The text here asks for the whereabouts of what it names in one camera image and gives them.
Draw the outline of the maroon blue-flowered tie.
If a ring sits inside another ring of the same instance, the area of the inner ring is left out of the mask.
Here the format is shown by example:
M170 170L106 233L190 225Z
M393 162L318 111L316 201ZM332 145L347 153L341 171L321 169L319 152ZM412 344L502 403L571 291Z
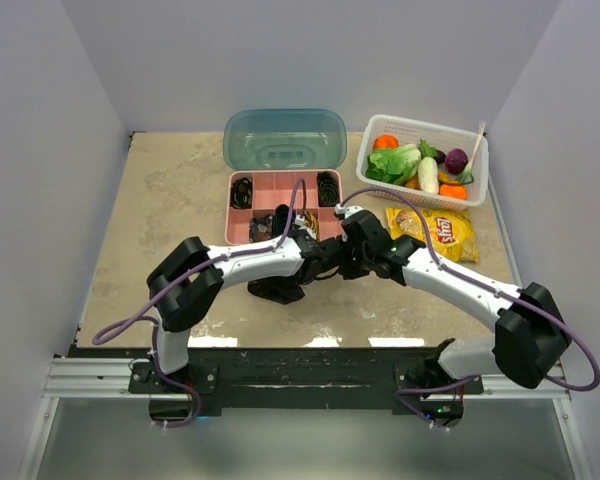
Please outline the maroon blue-flowered tie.
M247 291L253 296L281 305L288 305L305 297L301 286L295 280L287 277L271 277L251 281L247 284Z

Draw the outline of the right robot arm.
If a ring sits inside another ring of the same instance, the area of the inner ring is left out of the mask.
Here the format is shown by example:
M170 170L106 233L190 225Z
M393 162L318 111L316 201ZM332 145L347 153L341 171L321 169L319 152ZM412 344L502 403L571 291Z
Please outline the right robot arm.
M427 240L392 238L379 219L360 207L335 208L350 251L346 278L375 273L400 285L432 294L471 315L493 334L473 343L451 340L438 348L425 369L428 386L449 392L460 381L502 374L536 388L571 345L572 338L550 292L502 283L441 258Z

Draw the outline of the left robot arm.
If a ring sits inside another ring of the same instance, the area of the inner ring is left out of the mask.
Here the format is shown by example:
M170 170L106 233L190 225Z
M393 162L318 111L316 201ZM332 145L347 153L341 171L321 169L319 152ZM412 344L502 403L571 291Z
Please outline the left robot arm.
M153 382L165 392L185 385L191 329L221 291L269 278L304 285L338 267L343 252L340 236L317 241L304 229L244 245L206 246L198 237L181 242L147 278L159 315Z

